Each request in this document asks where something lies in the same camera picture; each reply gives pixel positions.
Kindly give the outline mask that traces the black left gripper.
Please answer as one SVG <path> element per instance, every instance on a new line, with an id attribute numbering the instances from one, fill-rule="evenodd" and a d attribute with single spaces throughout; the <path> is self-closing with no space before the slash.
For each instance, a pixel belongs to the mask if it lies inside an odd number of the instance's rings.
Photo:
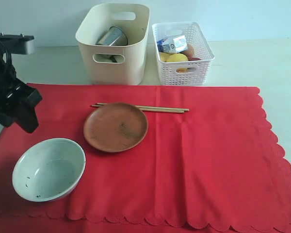
<path id="1" fill-rule="evenodd" d="M 9 127 L 15 122 L 25 132 L 33 133 L 39 126 L 34 108 L 42 99 L 36 88 L 17 78 L 11 59 L 6 62 L 1 55 L 0 125 Z"/>

